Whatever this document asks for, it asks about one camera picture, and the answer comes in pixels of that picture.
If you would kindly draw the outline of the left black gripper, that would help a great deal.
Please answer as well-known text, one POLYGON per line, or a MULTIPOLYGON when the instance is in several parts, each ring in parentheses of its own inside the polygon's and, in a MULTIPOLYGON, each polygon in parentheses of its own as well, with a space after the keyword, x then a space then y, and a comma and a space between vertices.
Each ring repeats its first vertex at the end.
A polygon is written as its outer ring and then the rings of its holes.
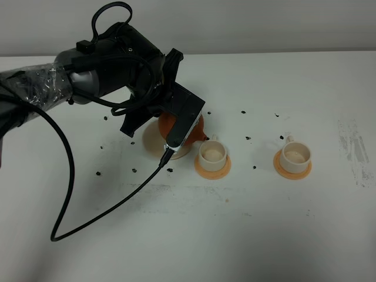
POLYGON ((135 131, 159 114, 169 87, 176 80, 183 54, 173 48, 163 54, 128 23, 115 23, 99 34, 92 24, 90 41, 70 50, 71 102, 95 102, 125 119, 120 131, 135 131))

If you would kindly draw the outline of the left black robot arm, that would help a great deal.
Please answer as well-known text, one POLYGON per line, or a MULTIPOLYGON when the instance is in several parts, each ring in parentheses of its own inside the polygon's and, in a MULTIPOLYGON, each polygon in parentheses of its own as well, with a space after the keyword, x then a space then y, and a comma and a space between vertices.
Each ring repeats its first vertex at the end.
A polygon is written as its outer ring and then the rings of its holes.
POLYGON ((121 132, 135 131, 163 112, 161 102, 171 97, 183 54, 167 55, 134 27, 118 22, 91 41, 79 41, 61 52, 53 63, 23 67, 1 73, 1 89, 44 111, 64 100, 96 102, 125 115, 121 132))

